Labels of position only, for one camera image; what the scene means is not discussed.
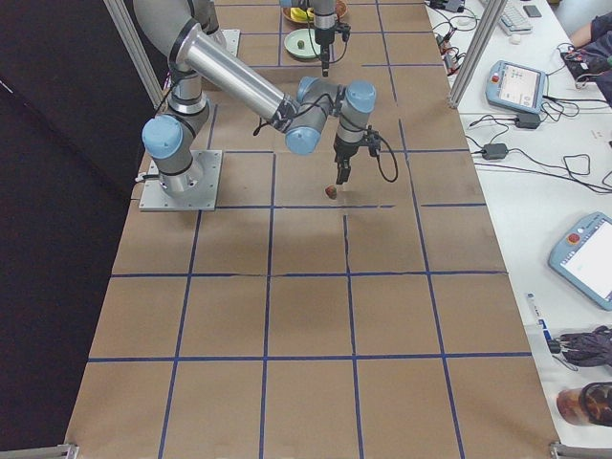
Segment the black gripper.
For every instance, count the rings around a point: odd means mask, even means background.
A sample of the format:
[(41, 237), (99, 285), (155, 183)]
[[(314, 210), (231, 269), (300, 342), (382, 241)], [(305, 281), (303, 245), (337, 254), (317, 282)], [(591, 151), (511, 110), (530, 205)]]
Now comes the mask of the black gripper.
[(315, 24), (315, 42), (320, 47), (319, 59), (323, 77), (329, 76), (330, 46), (334, 43), (338, 33), (341, 35), (341, 40), (346, 43), (350, 38), (350, 25), (338, 21), (330, 27), (323, 27)]
[(371, 157), (377, 158), (381, 150), (382, 136), (380, 133), (368, 126), (360, 133), (350, 131), (354, 140), (346, 140), (340, 132), (336, 133), (334, 139), (335, 165), (337, 169), (335, 185), (343, 185), (348, 182), (351, 165), (350, 159), (358, 153), (361, 147), (367, 147)]

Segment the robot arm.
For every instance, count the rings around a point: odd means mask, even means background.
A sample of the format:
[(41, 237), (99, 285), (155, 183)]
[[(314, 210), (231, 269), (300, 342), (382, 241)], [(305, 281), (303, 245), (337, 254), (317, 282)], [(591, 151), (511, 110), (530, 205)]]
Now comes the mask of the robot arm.
[(315, 42), (320, 47), (322, 76), (305, 76), (295, 96), (290, 96), (232, 55), (221, 41), (216, 8), (211, 1), (137, 1), (138, 23), (153, 46), (177, 74), (197, 75), (243, 102), (260, 118), (284, 134), (293, 153), (312, 153), (330, 117), (339, 121), (334, 139), (336, 183), (349, 180), (351, 159), (362, 147), (373, 158), (384, 140), (371, 125), (377, 97), (366, 80), (336, 84), (328, 76), (329, 48), (341, 23), (333, 1), (297, 1), (295, 6), (315, 14)]
[[(280, 0), (279, 6), (281, 8), (298, 8), (304, 12), (308, 10), (313, 11), (313, 25), (310, 25), (310, 19), (306, 18), (308, 31), (314, 32), (314, 35), (309, 35), (310, 48), (320, 62), (322, 75), (328, 77), (330, 65), (343, 59), (351, 34), (350, 25), (339, 20), (339, 16), (336, 13), (336, 1)], [(338, 59), (332, 60), (330, 49), (338, 33), (341, 35), (344, 49)]]

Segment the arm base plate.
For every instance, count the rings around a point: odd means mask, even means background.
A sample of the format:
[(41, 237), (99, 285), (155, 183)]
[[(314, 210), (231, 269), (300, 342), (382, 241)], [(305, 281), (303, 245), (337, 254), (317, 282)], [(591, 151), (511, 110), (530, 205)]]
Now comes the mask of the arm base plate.
[(143, 178), (141, 211), (215, 211), (222, 170), (222, 150), (192, 150), (192, 164), (186, 172), (162, 174), (153, 160)]

